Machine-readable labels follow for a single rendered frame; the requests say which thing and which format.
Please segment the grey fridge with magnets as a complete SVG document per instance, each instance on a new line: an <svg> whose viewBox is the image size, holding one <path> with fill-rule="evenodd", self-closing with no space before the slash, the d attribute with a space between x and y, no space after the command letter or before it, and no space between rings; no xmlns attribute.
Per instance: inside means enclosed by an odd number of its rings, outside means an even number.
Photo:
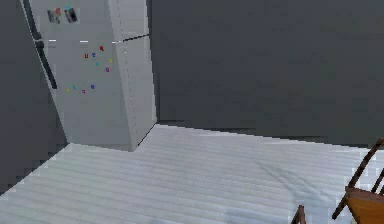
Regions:
<svg viewBox="0 0 384 224"><path fill-rule="evenodd" d="M147 0L30 0L72 144L134 151L156 122ZM69 23L65 8L75 9ZM61 10L50 23L48 10Z"/></svg>

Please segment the small photo on fridge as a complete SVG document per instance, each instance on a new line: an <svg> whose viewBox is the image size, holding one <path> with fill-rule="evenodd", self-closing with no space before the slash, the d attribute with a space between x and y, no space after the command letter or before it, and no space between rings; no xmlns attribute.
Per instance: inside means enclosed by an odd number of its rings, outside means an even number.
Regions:
<svg viewBox="0 0 384 224"><path fill-rule="evenodd" d="M65 16L69 23L74 23L78 21L75 9L72 7L66 7L65 10Z"/></svg>
<svg viewBox="0 0 384 224"><path fill-rule="evenodd" d="M59 8L56 8L54 10L48 10L47 14L50 23L60 23L61 10Z"/></svg>

